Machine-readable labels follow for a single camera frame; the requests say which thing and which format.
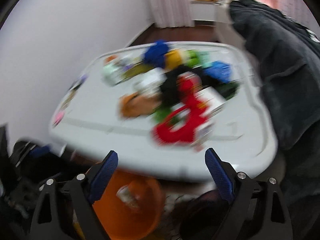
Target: blue gripper pad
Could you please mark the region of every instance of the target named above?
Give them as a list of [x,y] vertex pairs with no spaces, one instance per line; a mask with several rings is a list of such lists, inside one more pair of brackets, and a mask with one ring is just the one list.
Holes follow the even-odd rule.
[[101,166],[90,184],[90,192],[87,199],[91,204],[102,197],[104,190],[118,166],[118,154],[115,151],[111,151],[108,155],[108,159]]
[[222,161],[212,150],[213,149],[211,148],[206,150],[204,155],[205,164],[217,185],[221,198],[227,200],[229,204],[231,204],[235,199],[232,181],[223,169],[221,165]]
[[50,146],[36,147],[30,151],[29,155],[33,158],[41,157],[50,152]]

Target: clutter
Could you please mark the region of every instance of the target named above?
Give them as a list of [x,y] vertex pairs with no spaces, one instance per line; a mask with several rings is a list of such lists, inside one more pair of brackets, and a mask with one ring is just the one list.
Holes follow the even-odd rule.
[[223,83],[229,83],[231,67],[227,63],[214,61],[210,67],[205,68],[204,73],[208,76],[219,79]]
[[115,86],[124,80],[123,73],[123,68],[112,62],[109,62],[102,69],[103,76],[112,86]]
[[133,67],[127,69],[124,72],[123,77],[125,78],[125,80],[127,80],[139,74],[146,73],[151,69],[153,69],[153,65],[145,64],[144,62],[139,62],[135,64]]
[[[202,138],[202,135],[207,134],[204,134],[203,130],[209,130],[211,126],[209,118],[203,115],[208,108],[207,104],[199,100],[195,95],[201,87],[200,78],[191,72],[186,72],[178,76],[177,84],[181,101],[185,105],[173,111],[162,123],[154,127],[152,131],[153,137],[161,144],[196,143]],[[178,113],[187,109],[190,112],[185,120],[185,124],[175,130],[174,126],[170,124],[170,120]]]
[[185,72],[192,72],[200,77],[203,86],[211,86],[216,88],[223,84],[221,81],[206,76],[204,70],[201,67],[189,68],[184,65],[180,65],[176,69],[165,73],[167,79],[160,86],[161,101],[164,106],[174,106],[180,102],[180,96],[177,87],[177,77]]
[[188,67],[197,67],[197,66],[201,65],[198,51],[196,51],[195,49],[189,49],[186,51],[186,53],[188,55],[188,59],[187,59],[187,63],[186,63],[186,65]]
[[59,111],[54,118],[54,126],[57,126],[64,117],[64,111]]
[[87,74],[83,74],[77,81],[74,81],[69,90],[78,90],[88,78]]
[[198,51],[198,55],[200,57],[200,63],[203,68],[206,68],[210,65],[210,54],[208,51]]
[[164,40],[156,41],[155,45],[152,45],[144,54],[143,62],[145,64],[151,64],[154,67],[165,67],[164,55],[168,53],[169,46]]
[[104,65],[107,65],[110,61],[116,59],[117,57],[118,57],[117,55],[111,55],[111,56],[105,58],[105,60],[103,61]]
[[67,99],[62,103],[60,109],[61,110],[66,109],[69,106],[70,101],[75,97],[75,95],[76,95],[76,90],[71,90],[67,96]]
[[162,68],[154,68],[141,75],[139,82],[135,83],[134,88],[139,94],[146,97],[155,96],[160,93],[160,85],[166,80]]
[[[126,187],[139,210],[132,210],[118,197]],[[93,204],[103,228],[111,240],[140,240],[159,224],[164,193],[156,179],[116,170],[100,200]]]
[[226,100],[213,88],[208,87],[196,93],[196,97],[206,102],[208,109],[204,112],[205,116],[212,117],[222,110]]
[[165,69],[173,70],[182,64],[181,53],[178,49],[173,49],[164,55]]
[[[140,75],[133,84],[136,92],[119,100],[120,116],[153,114],[157,125],[152,135],[158,142],[183,143],[199,149],[212,130],[211,117],[221,111],[224,98],[230,99],[236,93],[236,82],[225,84],[230,79],[230,65],[212,62],[209,51],[169,50],[161,40],[149,47],[143,61],[140,59],[132,55],[105,59],[103,73],[112,85]],[[125,196],[129,196],[126,188],[118,197]]]
[[[212,122],[214,122],[212,133],[204,145],[214,143],[219,148],[229,149],[231,147],[232,160],[235,160],[236,164],[245,166],[251,174],[256,175],[260,170],[252,169],[249,165],[251,159],[254,159],[253,157],[259,153],[257,150],[266,151],[266,153],[263,152],[265,159],[261,163],[268,165],[268,161],[274,155],[276,144],[274,144],[275,140],[273,140],[274,136],[270,129],[268,115],[265,115],[262,102],[257,97],[258,88],[255,88],[251,82],[250,64],[245,60],[244,55],[237,53],[232,47],[225,44],[190,41],[168,42],[167,44],[175,49],[207,51],[211,61],[222,60],[232,64],[232,70],[235,70],[232,73],[232,78],[239,80],[241,84],[239,93],[224,105],[221,113],[212,118]],[[121,165],[131,171],[146,172],[154,176],[165,171],[168,177],[179,179],[180,172],[177,171],[183,169],[183,179],[186,181],[206,179],[207,174],[201,168],[201,160],[196,157],[195,149],[190,147],[190,144],[182,148],[175,144],[159,146],[155,143],[150,136],[150,131],[156,126],[153,114],[128,119],[120,117],[120,98],[123,95],[136,92],[134,83],[139,81],[142,75],[122,82],[115,87],[110,87],[103,82],[101,68],[106,55],[117,54],[119,57],[124,57],[131,54],[132,58],[135,58],[146,51],[150,45],[124,48],[117,52],[104,54],[93,61],[94,63],[86,68],[90,71],[90,76],[79,89],[74,102],[71,102],[65,111],[66,116],[63,122],[59,124],[59,127],[51,129],[50,132],[53,136],[65,139],[81,148],[93,147],[88,156],[94,159],[97,159],[103,152],[104,142],[108,142],[113,149],[120,149],[123,152],[121,159],[124,158],[124,160],[121,161]],[[201,67],[195,69],[204,72]],[[174,129],[183,125],[184,121],[185,119],[177,123]],[[244,140],[250,141],[252,134],[256,138],[253,140],[254,147],[251,144],[244,145]],[[237,156],[237,149],[243,145],[245,146],[244,155],[250,161],[237,162],[238,159],[234,156]],[[143,165],[144,162],[149,162],[151,166],[149,165],[148,168]]]
[[160,106],[159,96],[146,97],[133,93],[120,98],[120,114],[122,117],[138,117],[149,115]]

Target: black cloth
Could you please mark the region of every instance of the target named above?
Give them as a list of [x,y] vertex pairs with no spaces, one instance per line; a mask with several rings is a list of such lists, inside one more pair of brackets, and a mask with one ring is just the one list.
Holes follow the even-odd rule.
[[17,185],[17,174],[9,160],[7,150],[6,126],[0,127],[0,183],[4,190],[10,192]]
[[320,45],[299,23],[255,0],[230,4],[233,27],[260,63],[261,92],[281,149],[320,120]]
[[200,79],[203,87],[213,87],[217,90],[220,95],[225,99],[229,99],[236,93],[238,88],[237,82],[230,82],[224,84],[218,79],[207,76],[201,67],[190,68],[185,65],[180,65],[177,68],[165,73],[167,79],[160,86],[161,91],[161,101],[164,106],[173,106],[180,102],[180,96],[177,87],[177,77],[185,72],[192,72],[197,74]]
[[261,92],[286,158],[281,190],[293,239],[320,234],[320,45],[305,26],[254,0],[230,4],[233,27],[260,63]]
[[[43,146],[41,143],[33,140],[17,141],[13,147],[13,153],[10,156],[12,163],[16,164],[18,162],[21,157],[20,151],[28,142],[30,142],[30,146]],[[79,173],[86,173],[90,167],[90,165],[78,165],[76,163],[66,161],[54,153],[48,152],[47,154],[37,158],[27,155],[16,168],[16,171],[19,176],[28,178],[33,183],[37,184],[57,174],[59,174],[56,178],[57,181],[70,180]]]
[[177,203],[172,211],[173,224],[180,225],[183,240],[212,239],[229,210],[218,190],[204,193],[189,202]]

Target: white wall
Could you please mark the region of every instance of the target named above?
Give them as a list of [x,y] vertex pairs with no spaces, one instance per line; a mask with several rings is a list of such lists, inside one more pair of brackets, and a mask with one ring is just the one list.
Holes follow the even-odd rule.
[[49,119],[91,60],[126,46],[151,19],[148,0],[20,0],[0,30],[0,124],[60,145]]
[[215,6],[212,3],[191,2],[191,17],[193,20],[215,21]]

